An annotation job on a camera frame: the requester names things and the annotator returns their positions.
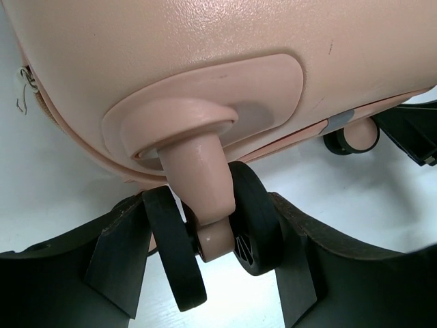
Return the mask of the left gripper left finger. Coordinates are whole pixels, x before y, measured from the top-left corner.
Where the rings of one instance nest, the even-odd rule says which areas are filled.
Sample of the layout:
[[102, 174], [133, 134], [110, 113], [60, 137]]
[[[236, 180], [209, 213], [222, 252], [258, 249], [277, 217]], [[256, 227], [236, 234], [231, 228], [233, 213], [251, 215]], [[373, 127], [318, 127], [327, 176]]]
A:
[[2, 327], [127, 327], [151, 228], [140, 196], [21, 252], [1, 253]]

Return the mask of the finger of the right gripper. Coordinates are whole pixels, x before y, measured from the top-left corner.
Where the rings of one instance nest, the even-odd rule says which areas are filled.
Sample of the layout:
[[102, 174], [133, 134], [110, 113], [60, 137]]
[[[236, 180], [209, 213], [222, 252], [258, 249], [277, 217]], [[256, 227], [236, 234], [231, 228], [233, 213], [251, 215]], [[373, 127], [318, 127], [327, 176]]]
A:
[[404, 102], [422, 95], [430, 88], [417, 90], [373, 102], [371, 120], [375, 131], [371, 134], [373, 149], [386, 136], [417, 165], [436, 165], [436, 101], [407, 104]]

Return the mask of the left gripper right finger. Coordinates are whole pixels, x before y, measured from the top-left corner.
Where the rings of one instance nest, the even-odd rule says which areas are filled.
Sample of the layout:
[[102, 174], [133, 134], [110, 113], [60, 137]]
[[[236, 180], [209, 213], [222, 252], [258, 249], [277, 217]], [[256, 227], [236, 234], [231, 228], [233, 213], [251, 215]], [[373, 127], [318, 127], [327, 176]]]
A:
[[284, 238], [275, 273], [286, 327], [435, 327], [436, 246], [352, 238], [272, 194]]

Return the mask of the pink hard-shell suitcase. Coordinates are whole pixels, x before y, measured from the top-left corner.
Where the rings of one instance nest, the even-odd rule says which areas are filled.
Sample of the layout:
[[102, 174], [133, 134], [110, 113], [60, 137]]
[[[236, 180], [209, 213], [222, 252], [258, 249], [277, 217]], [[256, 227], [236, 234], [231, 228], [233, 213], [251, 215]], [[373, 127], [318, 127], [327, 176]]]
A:
[[435, 1], [3, 1], [17, 77], [100, 165], [139, 183], [182, 311], [196, 255], [251, 275], [283, 239], [251, 161], [314, 137], [369, 152], [372, 115], [436, 86]]

